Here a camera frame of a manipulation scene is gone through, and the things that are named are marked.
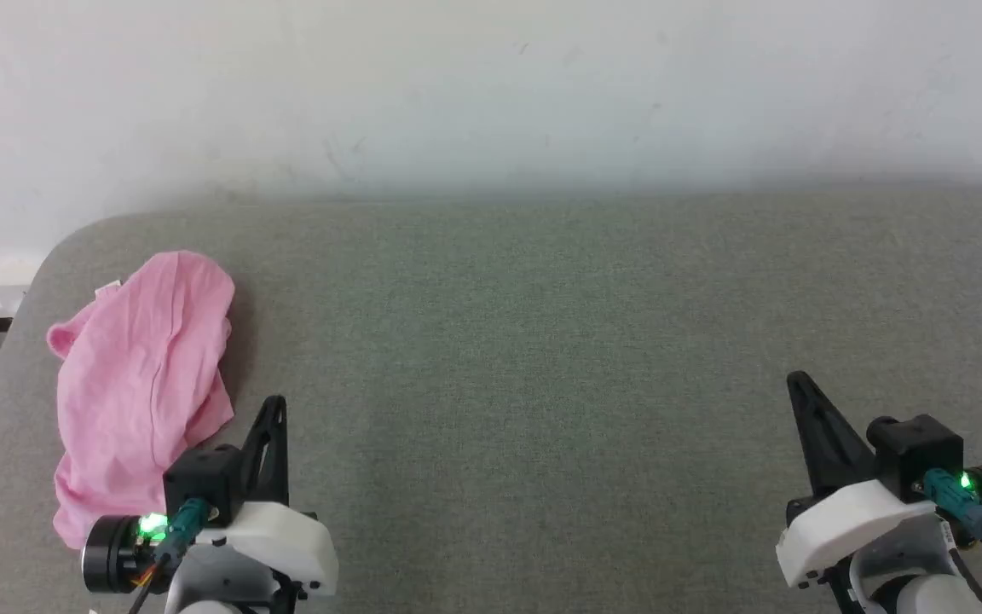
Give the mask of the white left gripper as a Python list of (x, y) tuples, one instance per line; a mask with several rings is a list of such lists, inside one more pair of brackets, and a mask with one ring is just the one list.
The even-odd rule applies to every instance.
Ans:
[(191, 547), (191, 597), (268, 598), (280, 586), (275, 572), (299, 582), (311, 597), (332, 597), (339, 562), (330, 531), (285, 506), (290, 501), (287, 401), (280, 394), (266, 397), (246, 436), (240, 482), (249, 502), (228, 527), (203, 529)]

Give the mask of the grey fabric sofa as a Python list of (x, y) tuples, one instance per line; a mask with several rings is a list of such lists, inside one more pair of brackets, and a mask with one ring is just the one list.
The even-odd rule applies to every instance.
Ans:
[(131, 605), (51, 527), (44, 335), (176, 249), (235, 284), (222, 439), (288, 401), (290, 501), (340, 560), (300, 611), (835, 614), (775, 559), (794, 370), (982, 463), (982, 187), (129, 215), (52, 250), (0, 350), (0, 614)]

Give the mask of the pink garment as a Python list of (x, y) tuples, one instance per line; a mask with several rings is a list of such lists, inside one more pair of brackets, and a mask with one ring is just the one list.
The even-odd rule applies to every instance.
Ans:
[(161, 252), (48, 330), (65, 447), (52, 524), (66, 547), (105, 514), (163, 512), (165, 471), (234, 418), (219, 369), (234, 290), (210, 258)]

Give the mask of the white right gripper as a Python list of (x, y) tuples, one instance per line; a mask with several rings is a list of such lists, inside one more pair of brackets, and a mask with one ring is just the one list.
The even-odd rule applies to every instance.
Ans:
[(810, 374), (787, 374), (787, 388), (812, 497), (823, 498), (779, 536), (777, 563), (787, 586), (843, 564), (852, 590), (875, 589), (894, 576), (938, 575), (934, 504), (905, 504), (871, 479), (874, 452)]

